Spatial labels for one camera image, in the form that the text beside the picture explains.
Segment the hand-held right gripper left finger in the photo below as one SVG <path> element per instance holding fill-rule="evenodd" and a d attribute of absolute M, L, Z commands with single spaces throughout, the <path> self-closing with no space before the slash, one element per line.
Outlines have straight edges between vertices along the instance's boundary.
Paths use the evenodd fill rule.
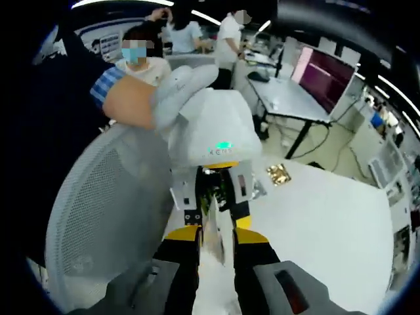
<path fill-rule="evenodd" d="M 152 259 L 108 283 L 105 297 L 70 314 L 191 314 L 199 285 L 201 226 L 170 232 Z"/>

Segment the person's left hand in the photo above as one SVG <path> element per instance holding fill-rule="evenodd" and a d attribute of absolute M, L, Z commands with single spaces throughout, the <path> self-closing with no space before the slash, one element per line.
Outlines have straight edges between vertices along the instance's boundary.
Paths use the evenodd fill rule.
<path fill-rule="evenodd" d="M 155 131 L 162 132 L 171 126 L 188 100 L 214 82 L 218 74 L 219 69 L 215 64 L 196 68 L 181 66 L 173 70 L 151 97 Z"/>

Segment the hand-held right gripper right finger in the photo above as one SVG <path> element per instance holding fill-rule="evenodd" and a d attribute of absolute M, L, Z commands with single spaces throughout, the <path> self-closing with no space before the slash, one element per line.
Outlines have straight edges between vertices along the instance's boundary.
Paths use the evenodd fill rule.
<path fill-rule="evenodd" d="M 281 261 L 258 232 L 233 229 L 234 287 L 242 314 L 343 314 L 327 287 L 291 261 Z"/>

